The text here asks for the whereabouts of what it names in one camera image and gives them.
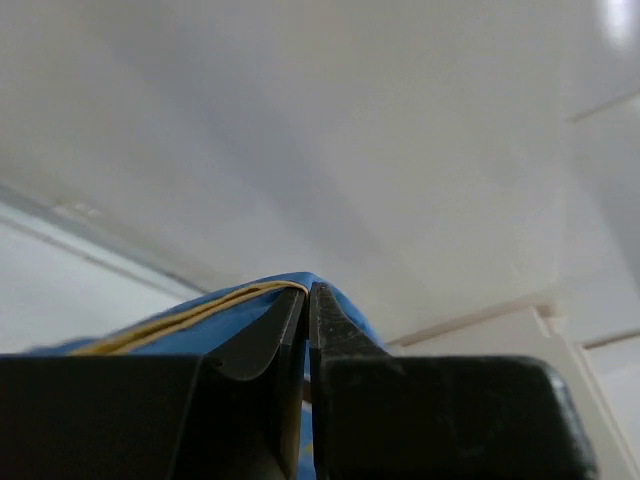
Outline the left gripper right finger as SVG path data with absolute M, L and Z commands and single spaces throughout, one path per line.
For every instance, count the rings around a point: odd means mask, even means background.
M 594 479 L 596 456 L 558 372 L 527 356 L 395 357 L 331 288 L 309 297 L 320 479 Z

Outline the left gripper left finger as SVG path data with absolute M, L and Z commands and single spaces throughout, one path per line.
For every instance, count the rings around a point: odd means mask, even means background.
M 292 479 L 305 297 L 200 355 L 5 356 L 5 479 Z

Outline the blue Pikachu placemat cloth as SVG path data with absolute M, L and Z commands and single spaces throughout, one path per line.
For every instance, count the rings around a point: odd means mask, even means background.
M 205 354 L 254 323 L 275 303 L 286 287 L 310 292 L 315 283 L 324 280 L 309 272 L 274 275 L 234 287 L 218 290 L 157 313 L 105 337 L 68 340 L 59 345 L 31 349 L 34 355 L 69 355 L 86 353 L 94 346 L 120 338 L 131 331 L 178 316 L 175 331 L 149 333 L 124 350 L 126 355 Z

